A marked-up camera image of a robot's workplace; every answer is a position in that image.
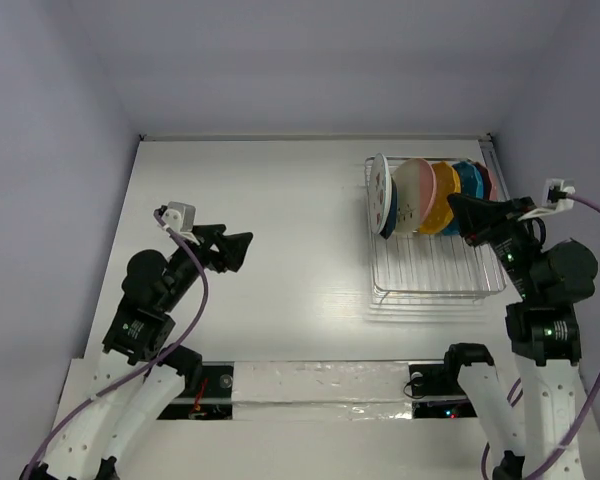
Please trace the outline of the pink dotted plate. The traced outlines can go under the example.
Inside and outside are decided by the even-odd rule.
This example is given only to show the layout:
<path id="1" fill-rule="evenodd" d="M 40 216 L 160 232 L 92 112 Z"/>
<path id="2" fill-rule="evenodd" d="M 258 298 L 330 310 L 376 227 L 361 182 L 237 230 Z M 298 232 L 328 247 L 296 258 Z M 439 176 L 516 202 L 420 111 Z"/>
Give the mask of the pink dotted plate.
<path id="1" fill-rule="evenodd" d="M 490 170 L 479 162 L 474 162 L 474 166 L 479 171 L 483 183 L 483 198 L 489 201 L 497 201 L 497 185 Z"/>

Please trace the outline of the teal dotted plate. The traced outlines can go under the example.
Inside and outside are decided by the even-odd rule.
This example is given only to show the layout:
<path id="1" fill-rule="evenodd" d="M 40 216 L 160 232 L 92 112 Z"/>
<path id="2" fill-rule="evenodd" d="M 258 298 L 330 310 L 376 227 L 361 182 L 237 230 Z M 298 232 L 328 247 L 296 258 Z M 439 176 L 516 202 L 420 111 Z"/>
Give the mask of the teal dotted plate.
<path id="1" fill-rule="evenodd" d="M 482 198 L 484 194 L 484 182 L 479 170 L 469 161 L 460 161 L 452 165 L 458 173 L 461 183 L 461 193 L 471 197 Z M 459 224 L 456 218 L 442 230 L 445 236 L 459 234 Z"/>

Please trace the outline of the yellow dotted plate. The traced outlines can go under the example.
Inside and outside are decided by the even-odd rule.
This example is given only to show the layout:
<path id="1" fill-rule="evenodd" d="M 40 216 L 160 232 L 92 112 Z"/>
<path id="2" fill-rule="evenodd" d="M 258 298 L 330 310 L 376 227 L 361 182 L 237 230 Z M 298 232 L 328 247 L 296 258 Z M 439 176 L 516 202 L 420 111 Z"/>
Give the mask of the yellow dotted plate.
<path id="1" fill-rule="evenodd" d="M 461 181 L 457 171 L 447 162 L 436 162 L 432 165 L 436 179 L 436 194 L 433 205 L 418 232 L 435 235 L 441 233 L 453 220 L 454 215 L 447 197 L 461 192 Z"/>

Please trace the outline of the dark blue leaf plate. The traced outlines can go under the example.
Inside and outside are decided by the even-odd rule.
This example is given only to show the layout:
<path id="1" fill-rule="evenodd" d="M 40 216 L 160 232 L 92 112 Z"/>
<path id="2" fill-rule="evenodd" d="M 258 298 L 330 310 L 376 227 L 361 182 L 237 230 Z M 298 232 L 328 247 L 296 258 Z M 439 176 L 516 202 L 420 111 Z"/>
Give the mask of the dark blue leaf plate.
<path id="1" fill-rule="evenodd" d="M 388 212 L 388 216 L 387 216 L 386 222 L 384 224 L 384 227 L 380 232 L 380 236 L 384 239 L 388 239 L 395 231 L 396 223 L 397 223 L 397 210 L 398 210 L 397 201 L 398 201 L 397 187 L 396 187 L 395 181 L 391 180 L 391 202 L 390 202 L 389 212 Z"/>

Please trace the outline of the cream and pink plate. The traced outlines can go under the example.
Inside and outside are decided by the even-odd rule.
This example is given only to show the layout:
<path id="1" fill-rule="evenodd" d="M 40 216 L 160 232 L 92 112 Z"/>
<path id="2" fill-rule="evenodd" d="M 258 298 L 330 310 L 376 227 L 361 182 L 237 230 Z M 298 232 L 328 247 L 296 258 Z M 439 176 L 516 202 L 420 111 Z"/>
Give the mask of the cream and pink plate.
<path id="1" fill-rule="evenodd" d="M 436 196 L 437 184 L 432 165 L 423 158 L 404 161 L 393 173 L 397 187 L 397 222 L 399 234 L 419 229 L 428 216 Z"/>

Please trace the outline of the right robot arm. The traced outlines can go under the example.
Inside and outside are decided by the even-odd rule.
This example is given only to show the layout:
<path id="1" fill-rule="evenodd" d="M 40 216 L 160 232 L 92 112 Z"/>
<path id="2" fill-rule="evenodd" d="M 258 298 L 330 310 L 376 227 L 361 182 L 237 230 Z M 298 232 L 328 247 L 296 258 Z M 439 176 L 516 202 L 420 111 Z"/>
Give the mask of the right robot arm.
<path id="1" fill-rule="evenodd" d="M 461 237 L 471 247 L 488 245 L 521 297 L 507 305 L 505 323 L 524 421 L 502 394 L 483 344 L 451 345 L 442 384 L 470 400 L 497 462 L 492 478 L 581 479 L 577 436 L 592 401 L 576 401 L 582 349 L 574 306 L 594 294 L 598 262 L 575 240 L 545 249 L 544 227 L 531 225 L 544 212 L 528 197 L 497 202 L 453 193 L 448 204 Z"/>

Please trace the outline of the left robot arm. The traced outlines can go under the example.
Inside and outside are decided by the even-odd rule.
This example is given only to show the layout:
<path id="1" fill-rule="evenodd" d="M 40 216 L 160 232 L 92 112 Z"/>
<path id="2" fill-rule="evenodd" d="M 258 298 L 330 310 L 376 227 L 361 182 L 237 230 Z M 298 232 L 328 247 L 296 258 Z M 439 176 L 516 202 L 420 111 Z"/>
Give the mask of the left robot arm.
<path id="1" fill-rule="evenodd" d="M 156 250 L 131 258 L 90 389 L 38 447 L 22 478 L 117 478 L 167 405 L 199 388 L 202 357 L 183 344 L 192 329 L 170 342 L 170 314 L 195 282 L 208 282 L 207 272 L 238 271 L 253 235 L 228 235 L 223 224 L 185 228 L 163 211 L 156 220 L 177 250 L 169 258 Z"/>

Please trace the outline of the white watermelon pattern plate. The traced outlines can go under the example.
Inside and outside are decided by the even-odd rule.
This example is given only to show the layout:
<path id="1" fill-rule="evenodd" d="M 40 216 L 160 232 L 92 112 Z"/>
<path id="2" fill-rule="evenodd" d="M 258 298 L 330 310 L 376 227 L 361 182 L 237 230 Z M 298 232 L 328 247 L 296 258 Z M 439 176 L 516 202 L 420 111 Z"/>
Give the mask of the white watermelon pattern plate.
<path id="1" fill-rule="evenodd" d="M 371 160 L 367 175 L 367 206 L 371 232 L 383 238 L 388 235 L 392 194 L 388 160 L 378 153 Z"/>

